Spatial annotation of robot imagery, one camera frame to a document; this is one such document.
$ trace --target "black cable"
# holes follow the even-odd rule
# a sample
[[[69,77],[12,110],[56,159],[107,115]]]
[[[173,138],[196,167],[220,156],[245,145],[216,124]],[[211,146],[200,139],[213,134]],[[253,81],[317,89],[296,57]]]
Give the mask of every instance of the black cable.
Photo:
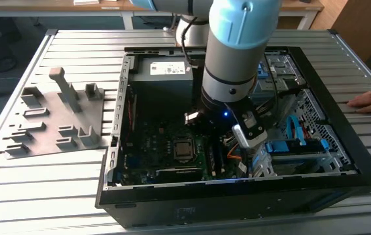
[[[197,20],[197,17],[193,17],[193,19],[191,20],[191,22],[188,23],[184,31],[183,31],[183,34],[181,34],[181,48],[183,48],[183,53],[185,55],[185,59],[187,59],[187,62],[191,66],[193,66],[193,64],[191,63],[191,59],[189,59],[189,56],[188,56],[188,53],[187,53],[187,50],[185,50],[185,34],[188,32],[188,29],[191,28],[191,25],[193,24],[193,22]]]
[[[275,77],[273,77],[269,66],[272,66],[272,65],[268,64],[267,68],[268,68],[268,73],[271,75],[271,80],[272,80],[273,99],[275,99],[275,102],[273,102],[273,104],[275,104],[275,116],[277,117],[277,88],[276,88]]]

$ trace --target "wire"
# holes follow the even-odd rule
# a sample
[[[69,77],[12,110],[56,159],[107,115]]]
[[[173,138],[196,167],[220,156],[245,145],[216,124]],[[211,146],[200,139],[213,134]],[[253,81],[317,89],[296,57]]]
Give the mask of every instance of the wire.
[[[231,155],[233,150],[236,149],[236,147],[237,147],[237,144],[235,144],[235,146],[231,148],[229,152],[227,153],[227,158],[233,158],[233,159],[241,160],[240,156]]]
[[[276,83],[275,83],[275,77],[273,77],[273,74],[272,74],[272,71],[271,71],[271,68],[269,68],[269,64],[267,66],[268,68],[268,73],[271,75],[271,80],[272,80],[272,87],[273,87],[273,99],[275,99],[275,115],[277,117],[277,89],[276,89]]]
[[[183,53],[185,55],[185,59],[187,59],[187,62],[191,66],[195,66],[192,63],[191,63],[191,59],[189,59],[189,56],[188,56],[188,53],[187,53],[187,50],[185,50],[185,34],[188,32],[188,29],[191,28],[191,25],[193,24],[193,22],[197,20],[197,17],[193,17],[193,19],[191,20],[191,22],[188,23],[184,31],[183,31],[183,34],[181,34],[181,37],[180,37],[180,40],[181,40],[181,48],[183,48]]]
[[[175,28],[176,18],[177,18],[177,14],[173,14],[173,13],[172,13],[172,24],[171,24],[169,30],[173,30],[173,28]]]
[[[20,80],[19,77],[4,77],[4,78],[0,78],[0,81],[3,80]]]

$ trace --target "floor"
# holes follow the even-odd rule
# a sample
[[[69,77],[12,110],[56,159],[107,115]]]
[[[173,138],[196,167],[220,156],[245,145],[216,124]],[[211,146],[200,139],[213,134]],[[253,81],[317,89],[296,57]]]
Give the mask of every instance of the floor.
[[[13,18],[23,35],[23,39],[11,44],[11,49],[17,57],[19,64],[15,69],[0,73],[0,112],[8,101],[9,95],[23,75],[32,55],[40,44],[44,32],[48,28],[57,29],[124,29],[120,17],[40,17],[39,25],[33,26],[36,19],[28,17]],[[171,25],[171,17],[133,17],[136,29],[155,29]]]

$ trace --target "blue latch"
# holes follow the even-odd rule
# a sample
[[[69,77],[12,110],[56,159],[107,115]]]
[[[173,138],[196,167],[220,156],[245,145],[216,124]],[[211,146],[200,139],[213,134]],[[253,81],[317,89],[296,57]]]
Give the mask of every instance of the blue latch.
[[[321,143],[321,146],[323,146],[324,150],[328,151],[331,148],[329,148],[329,144],[328,144],[327,140],[325,140],[325,139],[321,139],[321,140],[320,140],[320,143]]]

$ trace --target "robotic arm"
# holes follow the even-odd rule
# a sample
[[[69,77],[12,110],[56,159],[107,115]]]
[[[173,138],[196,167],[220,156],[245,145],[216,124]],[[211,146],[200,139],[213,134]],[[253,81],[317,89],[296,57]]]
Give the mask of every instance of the robotic arm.
[[[248,92],[256,83],[257,64],[276,28],[281,0],[131,0],[155,11],[209,21],[200,112],[212,120],[232,113],[232,131],[243,148],[265,138]]]

